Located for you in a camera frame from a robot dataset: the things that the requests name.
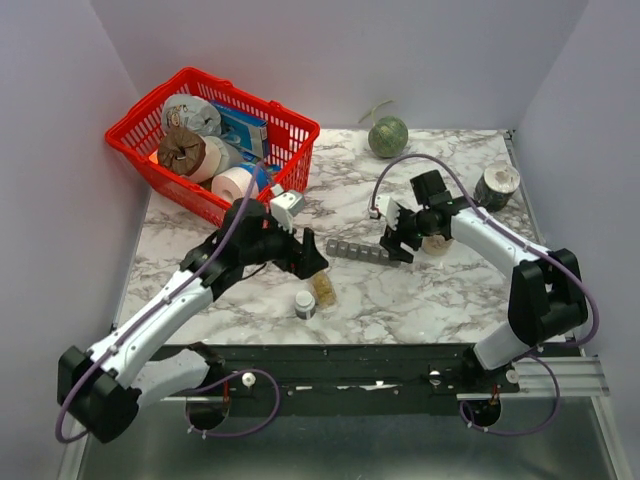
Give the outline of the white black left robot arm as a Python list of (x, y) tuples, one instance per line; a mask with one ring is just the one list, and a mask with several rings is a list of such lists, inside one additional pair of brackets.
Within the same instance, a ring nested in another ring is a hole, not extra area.
[(328, 266), (305, 228), (295, 237), (294, 217), (304, 197), (285, 191), (267, 205), (235, 201), (222, 226), (189, 250), (161, 291), (131, 320), (85, 351), (69, 347), (57, 366), (57, 402), (101, 443), (133, 422), (144, 389), (135, 386), (143, 367), (194, 315), (240, 282), (250, 265), (273, 263), (301, 280)]

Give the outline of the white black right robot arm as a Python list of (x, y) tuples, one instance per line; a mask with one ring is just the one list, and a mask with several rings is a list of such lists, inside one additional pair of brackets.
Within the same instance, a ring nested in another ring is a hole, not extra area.
[(509, 278), (506, 323), (464, 354), (459, 371), (467, 389), (485, 390), (496, 380), (496, 369), (595, 315), (571, 251), (549, 251), (527, 242), (468, 194), (453, 197), (437, 170), (416, 176), (410, 183), (419, 205), (416, 211), (388, 195), (374, 196), (373, 214), (385, 221), (377, 247), (331, 239), (326, 252), (332, 257), (410, 264), (425, 240), (441, 237), (470, 247)]

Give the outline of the clear bottle of yellow pills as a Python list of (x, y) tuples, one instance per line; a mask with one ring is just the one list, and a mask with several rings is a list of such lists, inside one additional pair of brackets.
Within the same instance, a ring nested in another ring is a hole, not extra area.
[(333, 284), (325, 271), (319, 271), (310, 279), (310, 285), (316, 298), (317, 305), (321, 309), (334, 306), (337, 296)]

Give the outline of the grey weekly pill organizer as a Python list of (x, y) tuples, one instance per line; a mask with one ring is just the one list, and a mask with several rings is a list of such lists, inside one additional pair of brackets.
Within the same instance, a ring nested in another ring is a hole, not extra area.
[(399, 261), (392, 261), (389, 253), (378, 246), (347, 242), (340, 239), (329, 239), (326, 242), (326, 254), (364, 263), (398, 267)]

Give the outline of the grey bottle white cap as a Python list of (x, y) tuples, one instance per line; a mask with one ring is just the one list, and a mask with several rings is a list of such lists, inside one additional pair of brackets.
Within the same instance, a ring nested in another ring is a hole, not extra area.
[(294, 310), (298, 318), (302, 320), (311, 319), (316, 311), (316, 300), (312, 293), (301, 290), (294, 298)]

